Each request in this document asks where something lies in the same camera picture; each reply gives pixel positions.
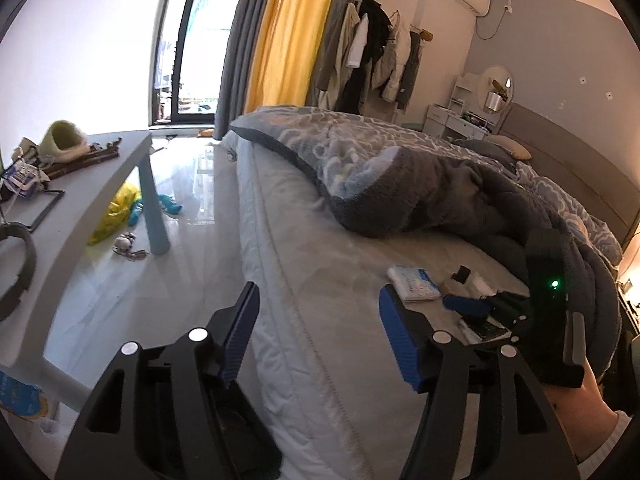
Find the mattress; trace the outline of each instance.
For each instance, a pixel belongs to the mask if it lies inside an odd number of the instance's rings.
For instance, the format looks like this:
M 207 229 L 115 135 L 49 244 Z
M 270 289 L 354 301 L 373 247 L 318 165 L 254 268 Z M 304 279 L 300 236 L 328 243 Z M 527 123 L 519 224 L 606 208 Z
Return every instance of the mattress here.
M 398 478 L 425 399 L 402 381 L 378 315 L 386 270 L 423 267 L 442 280 L 465 265 L 502 290 L 527 287 L 452 235 L 350 233 L 300 170 L 246 140 L 229 142 L 237 143 L 242 270 L 260 286 L 252 345 L 282 478 Z M 411 308 L 436 329 L 450 323 L 440 301 Z M 474 438 L 465 429 L 457 478 L 468 474 L 462 457 Z

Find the tile floor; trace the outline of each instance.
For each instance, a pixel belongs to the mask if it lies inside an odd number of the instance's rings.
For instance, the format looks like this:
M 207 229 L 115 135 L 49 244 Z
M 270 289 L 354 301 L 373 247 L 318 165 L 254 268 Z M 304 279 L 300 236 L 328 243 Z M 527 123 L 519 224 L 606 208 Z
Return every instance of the tile floor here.
M 208 139 L 154 145 L 166 146 L 151 156 L 158 193 L 183 205 L 166 218 L 171 250 L 130 262 L 111 250 L 114 236 L 87 247 L 49 333 L 47 359 L 87 386 L 124 342 L 173 342 L 235 303 L 244 285 L 234 165 Z M 133 232 L 134 248 L 148 249 L 144 215 Z

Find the gray wall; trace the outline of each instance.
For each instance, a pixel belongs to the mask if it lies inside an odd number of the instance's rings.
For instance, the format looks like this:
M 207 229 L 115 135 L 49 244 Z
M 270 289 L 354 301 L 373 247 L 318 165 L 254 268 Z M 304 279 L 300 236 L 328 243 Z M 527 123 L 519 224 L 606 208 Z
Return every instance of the gray wall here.
M 492 0 L 478 19 L 482 37 L 506 3 Z M 493 64 L 513 76 L 515 102 L 580 137 L 640 187 L 640 52 L 620 20 L 575 0 L 513 0 L 492 40 L 474 36 L 465 71 Z

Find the beige pillow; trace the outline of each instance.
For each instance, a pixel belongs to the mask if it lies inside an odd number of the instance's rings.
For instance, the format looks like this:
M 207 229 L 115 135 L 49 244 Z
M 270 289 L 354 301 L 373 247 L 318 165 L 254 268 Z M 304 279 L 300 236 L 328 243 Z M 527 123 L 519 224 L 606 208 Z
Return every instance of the beige pillow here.
M 531 158 L 531 154 L 527 148 L 509 137 L 502 135 L 489 135 L 483 140 L 501 146 L 516 160 L 529 160 Z

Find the headboard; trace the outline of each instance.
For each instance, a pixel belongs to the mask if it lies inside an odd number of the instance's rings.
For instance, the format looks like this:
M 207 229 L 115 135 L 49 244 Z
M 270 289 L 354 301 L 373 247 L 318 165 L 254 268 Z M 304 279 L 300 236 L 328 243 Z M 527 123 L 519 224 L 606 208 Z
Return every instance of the headboard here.
M 640 218 L 640 190 L 586 142 L 531 110 L 510 103 L 495 132 L 525 146 L 531 166 L 607 223 L 622 248 Z

